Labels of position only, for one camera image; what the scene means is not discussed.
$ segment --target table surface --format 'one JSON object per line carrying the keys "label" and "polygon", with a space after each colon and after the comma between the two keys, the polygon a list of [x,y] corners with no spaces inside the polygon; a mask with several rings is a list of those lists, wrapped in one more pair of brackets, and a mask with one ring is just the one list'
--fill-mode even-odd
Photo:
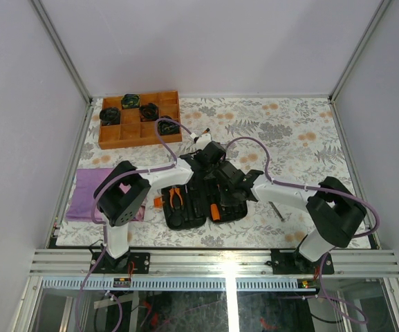
{"label": "table surface", "polygon": [[[101,150],[98,146],[102,99],[93,103],[93,115],[78,168],[115,167],[120,161],[154,166],[167,163],[162,145]],[[271,154],[270,174],[305,183],[318,183],[325,176],[340,179],[351,191],[350,174],[342,152],[327,99],[324,98],[181,98],[181,122],[200,133],[210,128],[215,141],[227,143],[239,136],[264,142]],[[169,144],[176,155],[192,151],[187,134]],[[256,143],[242,140],[228,154],[243,171],[263,169],[266,157]],[[67,203],[70,205],[75,179]],[[162,210],[148,196],[144,221],[129,225],[130,246],[208,248],[295,248],[314,229],[309,215],[286,205],[277,205],[282,222],[268,203],[248,202],[248,215],[239,221],[214,224],[207,220],[193,230],[170,230]],[[102,226],[91,222],[61,222],[58,246],[88,246],[102,238]],[[369,248],[367,238],[354,239],[352,248]]]}

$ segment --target pink cloth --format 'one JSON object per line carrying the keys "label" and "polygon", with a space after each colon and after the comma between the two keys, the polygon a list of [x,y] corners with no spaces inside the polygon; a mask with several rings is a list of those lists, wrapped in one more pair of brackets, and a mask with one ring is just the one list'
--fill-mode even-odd
{"label": "pink cloth", "polygon": [[[76,170],[76,188],[73,192],[70,207],[66,212],[68,221],[91,221],[90,211],[95,199],[93,193],[100,186],[102,181],[111,173],[111,168],[93,168]],[[129,186],[122,186],[124,192],[129,190]],[[133,221],[144,219],[145,207],[141,206]],[[95,219],[102,221],[102,214],[98,209],[95,211]]]}

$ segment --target wooden tray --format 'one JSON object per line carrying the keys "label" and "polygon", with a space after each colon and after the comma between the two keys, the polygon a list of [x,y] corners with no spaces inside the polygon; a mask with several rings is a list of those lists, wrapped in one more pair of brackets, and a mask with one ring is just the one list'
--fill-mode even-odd
{"label": "wooden tray", "polygon": [[[122,109],[122,97],[104,98],[102,102],[102,109],[117,107],[121,111],[121,123],[116,126],[100,126],[98,140],[100,148],[105,150],[160,144],[154,130],[154,121],[142,122],[139,108]],[[158,106],[159,117],[169,116],[173,120],[180,122],[178,91],[143,93],[140,95],[140,105],[146,105],[150,102]],[[167,143],[182,142],[183,140],[181,133],[162,137]]]}

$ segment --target gray wall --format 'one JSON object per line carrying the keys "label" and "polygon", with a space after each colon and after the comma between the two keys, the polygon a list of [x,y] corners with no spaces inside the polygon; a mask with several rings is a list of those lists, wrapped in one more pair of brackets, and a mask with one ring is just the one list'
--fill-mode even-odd
{"label": "gray wall", "polygon": [[328,95],[380,0],[44,0],[92,95]]}
{"label": "gray wall", "polygon": [[46,230],[84,103],[26,0],[0,0],[0,331]]}
{"label": "gray wall", "polygon": [[399,260],[399,0],[383,18],[337,102],[380,238]]}

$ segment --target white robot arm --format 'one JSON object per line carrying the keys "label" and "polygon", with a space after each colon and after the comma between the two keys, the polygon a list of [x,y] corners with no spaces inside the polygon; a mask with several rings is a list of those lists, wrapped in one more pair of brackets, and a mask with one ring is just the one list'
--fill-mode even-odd
{"label": "white robot arm", "polygon": [[[271,183],[262,171],[250,170],[244,174],[225,160],[225,149],[220,144],[208,137],[201,138],[198,143],[200,149],[181,156],[174,168],[125,176],[102,195],[98,209],[107,219],[107,253],[111,261],[118,262],[118,266],[124,266],[119,262],[128,257],[128,222],[136,215],[148,191],[184,185],[195,172],[216,177],[221,191],[221,205],[239,204],[241,201],[274,202],[309,213],[316,230],[302,240],[295,256],[296,260],[310,264],[335,246],[347,247],[365,218],[366,210],[359,203],[333,194],[277,185]],[[96,190],[95,196],[112,178],[136,168],[146,169],[133,167],[127,161],[120,163]],[[121,184],[130,185],[131,189],[124,193],[119,189]],[[327,177],[312,187],[319,186],[349,193],[336,178]]]}

